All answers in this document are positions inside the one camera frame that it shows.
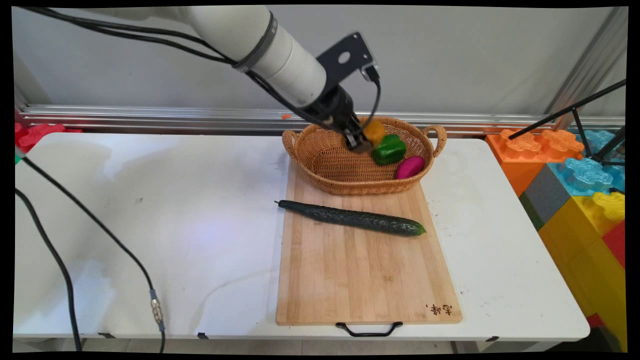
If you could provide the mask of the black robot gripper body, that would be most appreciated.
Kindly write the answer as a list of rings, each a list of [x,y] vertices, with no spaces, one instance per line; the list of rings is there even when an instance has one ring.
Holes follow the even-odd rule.
[[[341,135],[361,132],[354,101],[338,84],[306,107],[306,121]]]

